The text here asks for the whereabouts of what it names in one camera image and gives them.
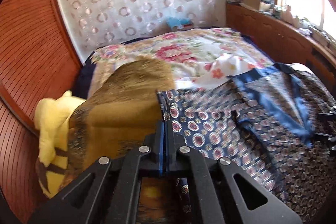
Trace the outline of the navy patterned silk garment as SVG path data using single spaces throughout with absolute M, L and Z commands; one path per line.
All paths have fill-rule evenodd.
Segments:
M 226 156 L 295 211 L 322 223 L 335 201 L 335 155 L 327 139 L 335 109 L 320 79 L 283 63 L 232 76 L 214 89 L 158 93 L 163 120 L 204 157 Z

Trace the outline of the mustard sunflower folded cloth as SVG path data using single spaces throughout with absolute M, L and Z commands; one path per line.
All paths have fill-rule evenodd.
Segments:
M 142 59 L 119 67 L 69 120 L 64 188 L 98 158 L 117 159 L 155 132 L 162 119 L 157 92 L 174 89 L 170 65 Z

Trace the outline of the wooden low cabinet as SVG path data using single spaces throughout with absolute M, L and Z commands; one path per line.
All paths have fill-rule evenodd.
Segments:
M 306 65 L 335 92 L 335 57 L 314 39 L 279 19 L 230 3 L 226 24 L 249 36 L 274 61 Z

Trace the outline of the yellow plush toy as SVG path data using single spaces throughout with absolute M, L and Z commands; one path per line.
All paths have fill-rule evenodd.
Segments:
M 39 131 L 36 171 L 47 198 L 59 191 L 68 165 L 69 119 L 85 99 L 66 91 L 60 98 L 43 98 L 36 106 L 34 126 Z

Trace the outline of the pink white bottle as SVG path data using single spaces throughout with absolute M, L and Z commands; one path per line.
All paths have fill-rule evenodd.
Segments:
M 287 22 L 288 24 L 293 24 L 293 15 L 291 14 L 291 6 L 286 5 L 282 9 L 281 18 L 283 21 Z

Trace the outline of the floral pink rose quilt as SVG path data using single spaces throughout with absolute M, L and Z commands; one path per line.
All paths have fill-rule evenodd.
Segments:
M 212 89 L 231 76 L 274 63 L 237 31 L 196 28 L 96 50 L 91 57 L 96 66 L 92 81 L 101 86 L 119 67 L 140 59 L 168 63 L 178 89 Z

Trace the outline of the cardboard box on cabinet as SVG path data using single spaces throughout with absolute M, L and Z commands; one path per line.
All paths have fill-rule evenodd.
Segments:
M 248 10 L 259 11 L 260 0 L 241 0 L 240 6 L 245 7 Z

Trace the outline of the wooden slatted headboard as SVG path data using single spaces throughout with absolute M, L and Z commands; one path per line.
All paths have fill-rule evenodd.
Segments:
M 45 200 L 35 107 L 72 88 L 80 68 L 56 0 L 1 1 L 1 196 L 23 223 Z

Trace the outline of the blue item at bedhead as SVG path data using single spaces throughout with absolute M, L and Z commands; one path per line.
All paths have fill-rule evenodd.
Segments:
M 187 18 L 174 17 L 167 18 L 166 24 L 172 31 L 189 30 L 194 26 L 193 22 Z

